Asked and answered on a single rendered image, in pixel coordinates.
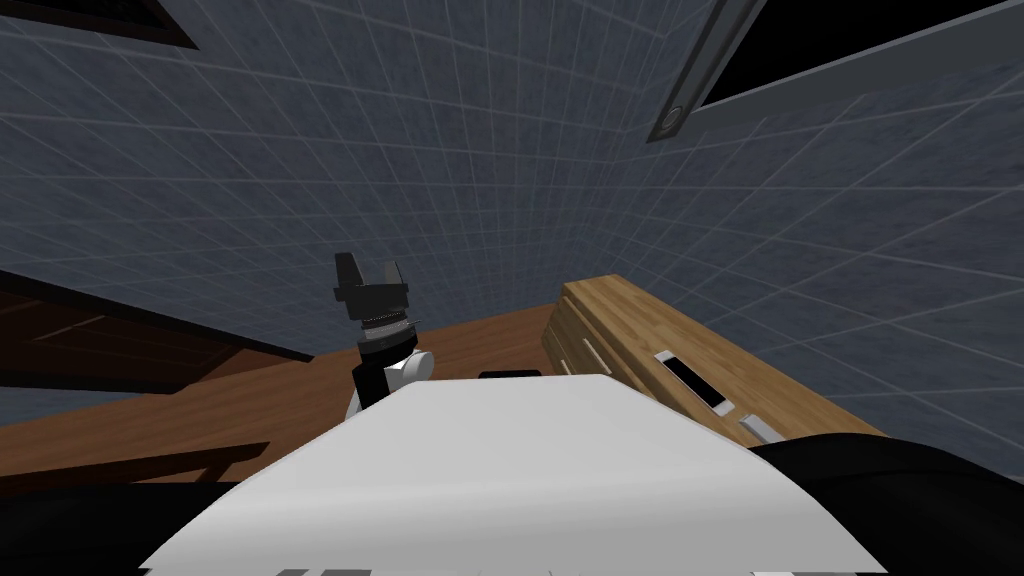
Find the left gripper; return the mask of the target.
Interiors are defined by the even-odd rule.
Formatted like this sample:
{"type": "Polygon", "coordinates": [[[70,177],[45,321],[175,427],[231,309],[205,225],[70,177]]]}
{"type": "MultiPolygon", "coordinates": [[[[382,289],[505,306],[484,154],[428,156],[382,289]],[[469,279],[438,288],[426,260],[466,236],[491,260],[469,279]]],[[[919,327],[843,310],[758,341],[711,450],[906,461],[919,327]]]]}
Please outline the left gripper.
{"type": "Polygon", "coordinates": [[[384,263],[384,284],[364,285],[361,271],[351,252],[334,255],[337,287],[334,296],[345,304],[350,320],[391,322],[406,318],[409,287],[396,261],[384,263]]]}

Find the grey framed dark window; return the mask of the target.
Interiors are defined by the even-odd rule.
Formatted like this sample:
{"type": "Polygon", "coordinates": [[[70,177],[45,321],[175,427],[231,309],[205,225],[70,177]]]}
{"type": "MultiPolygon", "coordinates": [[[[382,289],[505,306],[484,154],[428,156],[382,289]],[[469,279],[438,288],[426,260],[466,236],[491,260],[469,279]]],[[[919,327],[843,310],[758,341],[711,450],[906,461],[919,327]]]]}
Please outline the grey framed dark window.
{"type": "Polygon", "coordinates": [[[713,0],[649,140],[1016,58],[1024,0],[713,0]]]}

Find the small white flat block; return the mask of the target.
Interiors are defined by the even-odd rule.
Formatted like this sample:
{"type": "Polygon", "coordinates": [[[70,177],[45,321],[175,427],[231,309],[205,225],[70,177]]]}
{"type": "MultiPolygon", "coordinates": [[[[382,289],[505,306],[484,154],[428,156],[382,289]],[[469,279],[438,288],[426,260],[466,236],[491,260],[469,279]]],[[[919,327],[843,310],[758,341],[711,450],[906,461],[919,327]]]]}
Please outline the small white flat block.
{"type": "Polygon", "coordinates": [[[762,444],[772,444],[786,440],[756,414],[744,415],[739,419],[738,423],[762,444]]]}

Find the dark framed wall picture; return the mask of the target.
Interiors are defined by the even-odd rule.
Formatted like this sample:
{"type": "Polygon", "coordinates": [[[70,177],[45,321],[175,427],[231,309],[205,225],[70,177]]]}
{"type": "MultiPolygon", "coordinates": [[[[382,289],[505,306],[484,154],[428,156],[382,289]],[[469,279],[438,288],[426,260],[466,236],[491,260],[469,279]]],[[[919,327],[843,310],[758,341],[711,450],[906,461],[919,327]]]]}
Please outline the dark framed wall picture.
{"type": "Polygon", "coordinates": [[[0,0],[0,15],[195,50],[159,0],[0,0]]]}

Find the light wooden drawer cabinet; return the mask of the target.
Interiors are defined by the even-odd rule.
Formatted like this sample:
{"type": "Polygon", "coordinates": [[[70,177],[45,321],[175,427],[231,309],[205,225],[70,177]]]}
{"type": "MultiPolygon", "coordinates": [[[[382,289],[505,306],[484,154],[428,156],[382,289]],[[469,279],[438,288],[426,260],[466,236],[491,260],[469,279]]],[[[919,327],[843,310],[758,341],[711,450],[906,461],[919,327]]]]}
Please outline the light wooden drawer cabinet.
{"type": "Polygon", "coordinates": [[[863,422],[764,361],[617,275],[563,285],[542,335],[558,374],[605,374],[743,447],[760,441],[740,423],[754,414],[784,439],[876,435],[863,422]],[[655,358],[669,351],[734,408],[717,415],[655,358]]]}

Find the black and white phone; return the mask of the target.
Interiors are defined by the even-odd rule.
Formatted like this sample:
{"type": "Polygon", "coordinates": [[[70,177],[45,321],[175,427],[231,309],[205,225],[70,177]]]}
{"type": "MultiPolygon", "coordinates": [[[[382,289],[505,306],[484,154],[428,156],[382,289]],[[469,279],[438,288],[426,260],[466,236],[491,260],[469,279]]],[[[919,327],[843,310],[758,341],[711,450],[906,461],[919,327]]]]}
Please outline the black and white phone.
{"type": "Polygon", "coordinates": [[[735,409],[730,400],[670,349],[657,353],[655,359],[719,417],[724,417],[735,409]]]}

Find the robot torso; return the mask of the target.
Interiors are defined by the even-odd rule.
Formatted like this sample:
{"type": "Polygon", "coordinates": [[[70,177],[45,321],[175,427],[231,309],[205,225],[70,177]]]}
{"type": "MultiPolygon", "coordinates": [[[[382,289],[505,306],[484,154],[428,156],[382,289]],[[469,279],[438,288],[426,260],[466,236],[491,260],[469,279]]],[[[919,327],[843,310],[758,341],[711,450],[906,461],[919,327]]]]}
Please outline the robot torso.
{"type": "Polygon", "coordinates": [[[601,375],[422,381],[231,489],[151,576],[878,572],[749,449],[601,375]]]}

